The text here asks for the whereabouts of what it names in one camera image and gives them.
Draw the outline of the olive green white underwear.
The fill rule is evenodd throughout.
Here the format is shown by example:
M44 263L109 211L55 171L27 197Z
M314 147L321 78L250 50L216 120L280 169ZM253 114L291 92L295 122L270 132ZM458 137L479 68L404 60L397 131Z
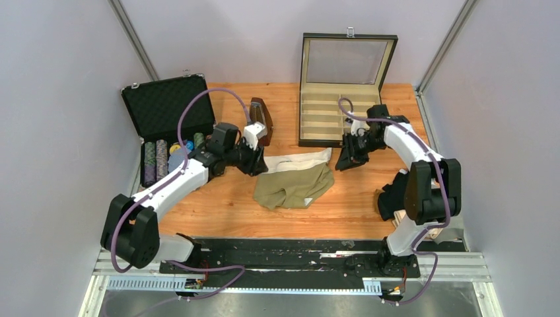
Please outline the olive green white underwear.
M254 200L270 210L308 208L334 184L331 158L331 148L265 157L268 171L257 177Z

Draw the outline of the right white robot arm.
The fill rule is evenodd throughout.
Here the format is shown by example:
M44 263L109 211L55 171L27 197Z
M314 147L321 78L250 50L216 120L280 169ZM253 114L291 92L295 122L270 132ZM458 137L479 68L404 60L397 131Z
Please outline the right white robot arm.
M374 105L366 117L359 117L344 108L345 101L340 98L338 107L351 121L351 128L343 134L336 170L362 166L370 153L385 148L394 150L408 170L403 194L406 215L386 238L387 251L377 257L380 272L395 275L403 267L402 257L415 254L430 230L446 227L459 214L461 165L432 150L405 116L389 115L386 105Z

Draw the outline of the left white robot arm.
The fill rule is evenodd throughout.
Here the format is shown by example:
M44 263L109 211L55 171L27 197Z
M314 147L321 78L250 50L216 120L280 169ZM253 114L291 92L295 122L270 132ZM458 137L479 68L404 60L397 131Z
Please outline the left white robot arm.
M158 224L182 199L235 166L250 176L267 172L260 140L267 135L261 122L238 129L219 123L211 137L187 155L169 175L131 197L119 194L110 202L101 246L110 252L114 269L124 273L152 262L175 261L185 272L196 272L202 255L184 234L161 234Z

